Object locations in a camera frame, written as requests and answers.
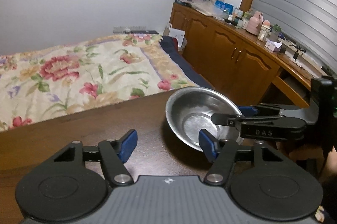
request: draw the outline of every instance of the metal screw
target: metal screw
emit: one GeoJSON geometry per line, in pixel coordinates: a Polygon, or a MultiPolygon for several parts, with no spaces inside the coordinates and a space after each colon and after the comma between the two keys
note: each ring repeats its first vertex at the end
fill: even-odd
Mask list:
{"type": "Polygon", "coordinates": [[[114,180],[118,183],[128,183],[131,180],[131,176],[128,174],[118,174],[114,177],[114,180]]]}
{"type": "Polygon", "coordinates": [[[207,177],[209,182],[219,183],[223,180],[223,176],[220,174],[209,174],[207,177]]]}

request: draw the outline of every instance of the pink kettle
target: pink kettle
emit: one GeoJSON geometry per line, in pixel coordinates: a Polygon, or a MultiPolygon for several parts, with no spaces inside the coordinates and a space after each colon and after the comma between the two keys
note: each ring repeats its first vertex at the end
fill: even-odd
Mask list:
{"type": "Polygon", "coordinates": [[[262,23],[263,23],[262,13],[259,11],[256,11],[254,16],[250,18],[246,31],[248,31],[249,33],[252,33],[255,36],[258,36],[261,30],[262,23]]]}

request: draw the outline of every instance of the stainless steel basin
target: stainless steel basin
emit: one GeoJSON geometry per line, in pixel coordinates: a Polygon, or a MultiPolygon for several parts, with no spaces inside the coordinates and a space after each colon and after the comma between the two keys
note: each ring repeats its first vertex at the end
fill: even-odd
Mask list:
{"type": "Polygon", "coordinates": [[[184,143],[202,151],[199,131],[207,129],[217,139],[234,139],[243,142],[234,127],[213,124],[213,113],[239,114],[239,108],[224,95],[207,88],[186,87],[172,94],[166,103],[166,118],[173,132],[184,143]]]}

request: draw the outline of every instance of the floral blanket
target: floral blanket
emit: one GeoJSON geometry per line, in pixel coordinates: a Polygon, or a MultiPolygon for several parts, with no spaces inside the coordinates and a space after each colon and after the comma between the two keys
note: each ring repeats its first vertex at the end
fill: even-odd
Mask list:
{"type": "Polygon", "coordinates": [[[160,35],[113,35],[0,56],[0,131],[195,86],[160,40],[160,35]]]}

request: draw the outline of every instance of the dark blue bed sheet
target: dark blue bed sheet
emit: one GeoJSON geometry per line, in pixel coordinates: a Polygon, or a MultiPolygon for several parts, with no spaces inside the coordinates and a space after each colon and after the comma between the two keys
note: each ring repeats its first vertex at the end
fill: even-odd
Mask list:
{"type": "Polygon", "coordinates": [[[169,54],[170,58],[178,64],[178,66],[183,70],[185,75],[194,83],[201,87],[212,89],[212,86],[203,79],[196,71],[193,70],[192,66],[181,56],[174,46],[174,41],[169,36],[163,36],[163,40],[160,42],[163,50],[169,54]]]}

